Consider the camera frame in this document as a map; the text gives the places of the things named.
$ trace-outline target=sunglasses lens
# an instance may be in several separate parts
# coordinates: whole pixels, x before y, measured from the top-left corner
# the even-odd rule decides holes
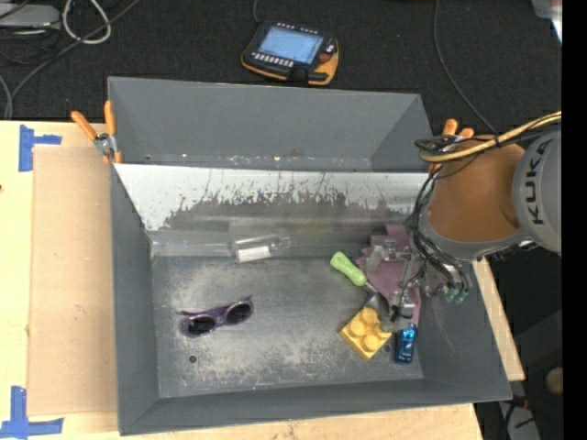
[[[193,336],[202,336],[212,331],[214,325],[214,318],[201,316],[197,319],[190,320],[190,323],[187,325],[187,331]]]
[[[251,314],[250,305],[247,303],[239,303],[238,305],[232,307],[227,314],[227,323],[230,325],[235,325],[236,323],[240,323],[245,321]]]

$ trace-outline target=screwdriver handle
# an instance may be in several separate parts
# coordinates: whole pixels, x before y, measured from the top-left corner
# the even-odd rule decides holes
[[[330,259],[330,265],[345,274],[357,287],[363,287],[367,283],[365,273],[340,251]]]
[[[90,125],[82,113],[79,111],[72,111],[72,121],[79,126],[90,140],[94,141],[97,139],[98,134],[96,134],[95,129]]]

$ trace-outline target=screen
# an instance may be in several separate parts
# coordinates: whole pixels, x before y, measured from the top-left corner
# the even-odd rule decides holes
[[[317,34],[271,27],[259,47],[259,52],[309,64],[322,44],[322,39]]]

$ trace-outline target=white cable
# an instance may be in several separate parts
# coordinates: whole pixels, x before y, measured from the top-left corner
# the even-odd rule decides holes
[[[100,6],[100,4],[96,1],[96,0],[89,0],[92,5],[95,6],[95,9],[98,10],[98,13],[100,14],[100,16],[102,17],[102,19],[105,21],[106,23],[106,33],[98,39],[84,39],[82,41],[83,44],[102,44],[104,41],[108,40],[108,38],[110,38],[110,34],[112,33],[112,29],[110,27],[110,20],[108,19],[108,15],[105,13],[104,9]],[[67,32],[67,34],[69,34],[72,38],[74,38],[75,40],[80,40],[82,39],[80,36],[78,36],[77,34],[75,34],[68,22],[67,22],[67,16],[70,13],[70,10],[72,8],[72,3],[73,0],[67,0],[67,2],[65,3],[65,7],[63,8],[63,11],[61,12],[61,19],[63,20],[63,27],[65,28],[65,31]]]

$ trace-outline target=yellow lego brick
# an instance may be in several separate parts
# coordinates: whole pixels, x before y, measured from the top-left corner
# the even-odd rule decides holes
[[[363,360],[369,360],[392,336],[392,333],[382,331],[380,322],[377,312],[365,306],[352,317],[339,334]]]

